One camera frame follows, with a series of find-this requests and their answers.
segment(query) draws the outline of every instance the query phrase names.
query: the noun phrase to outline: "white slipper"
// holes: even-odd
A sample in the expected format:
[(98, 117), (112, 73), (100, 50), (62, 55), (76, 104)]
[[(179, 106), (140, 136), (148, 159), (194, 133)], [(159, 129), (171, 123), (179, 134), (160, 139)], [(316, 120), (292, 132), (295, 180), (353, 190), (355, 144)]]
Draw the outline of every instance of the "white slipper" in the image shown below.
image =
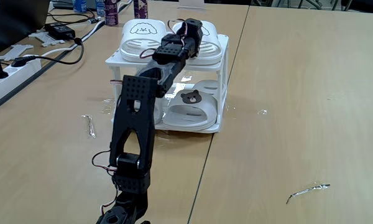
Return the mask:
[(218, 82), (216, 80), (202, 80), (196, 83), (193, 89), (207, 93), (218, 100)]
[(162, 116), (163, 116), (162, 98), (156, 98), (155, 109), (154, 109), (155, 124), (159, 123), (162, 120)]
[(181, 90), (170, 101), (163, 124), (176, 131), (198, 131), (211, 127), (217, 118), (217, 101), (198, 90)]
[[(212, 65), (221, 61), (223, 53), (221, 51), (221, 45), (218, 41), (218, 35), (216, 27), (208, 22), (202, 21), (203, 26), (201, 28), (203, 37), (201, 39), (200, 50), (197, 58), (191, 58), (186, 61), (188, 65)], [(177, 32), (182, 26), (182, 22), (179, 22), (173, 26), (174, 32)]]
[(151, 58), (140, 58), (146, 49), (160, 46), (162, 37), (167, 34), (164, 22), (154, 19), (132, 19), (124, 24), (120, 54), (130, 62), (149, 62)]

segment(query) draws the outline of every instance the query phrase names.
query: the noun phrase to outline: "power strip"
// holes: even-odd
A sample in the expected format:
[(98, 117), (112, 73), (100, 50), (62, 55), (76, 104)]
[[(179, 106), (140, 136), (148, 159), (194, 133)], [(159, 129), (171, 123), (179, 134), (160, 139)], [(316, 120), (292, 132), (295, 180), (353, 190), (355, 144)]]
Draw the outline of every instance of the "power strip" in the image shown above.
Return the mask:
[(40, 59), (31, 60), (22, 67), (8, 66), (3, 69), (8, 77), (0, 79), (0, 99), (42, 69)]

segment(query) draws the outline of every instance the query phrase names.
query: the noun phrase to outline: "black power adapter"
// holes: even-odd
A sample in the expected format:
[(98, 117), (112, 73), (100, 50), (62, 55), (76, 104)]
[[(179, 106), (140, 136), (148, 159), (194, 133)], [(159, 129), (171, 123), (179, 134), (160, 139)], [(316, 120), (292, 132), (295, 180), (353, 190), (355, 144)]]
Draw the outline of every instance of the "black power adapter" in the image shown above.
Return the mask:
[(75, 31), (60, 22), (44, 25), (45, 30), (57, 40), (73, 40), (76, 37)]

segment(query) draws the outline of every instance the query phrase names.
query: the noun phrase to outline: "bottle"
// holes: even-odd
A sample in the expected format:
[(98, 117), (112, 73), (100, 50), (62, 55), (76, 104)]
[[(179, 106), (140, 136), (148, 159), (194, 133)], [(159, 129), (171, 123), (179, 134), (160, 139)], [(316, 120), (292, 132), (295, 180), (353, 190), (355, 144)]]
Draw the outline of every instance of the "bottle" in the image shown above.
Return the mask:
[(105, 0), (95, 0), (98, 16), (105, 16)]
[(148, 1), (134, 0), (134, 18), (148, 19)]
[(84, 13), (87, 11), (86, 0), (72, 0), (74, 12)]
[(119, 23), (117, 15), (117, 0), (105, 0), (105, 24), (114, 26)]

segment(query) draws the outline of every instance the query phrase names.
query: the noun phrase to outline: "purple bottle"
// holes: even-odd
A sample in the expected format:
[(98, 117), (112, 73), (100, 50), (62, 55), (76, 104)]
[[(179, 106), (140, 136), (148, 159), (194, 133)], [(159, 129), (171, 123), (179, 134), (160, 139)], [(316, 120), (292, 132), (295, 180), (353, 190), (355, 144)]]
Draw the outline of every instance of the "purple bottle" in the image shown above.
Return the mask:
[(119, 23), (117, 15), (117, 0), (105, 0), (105, 24), (114, 26)]
[(148, 19), (148, 0), (134, 0), (134, 18)]

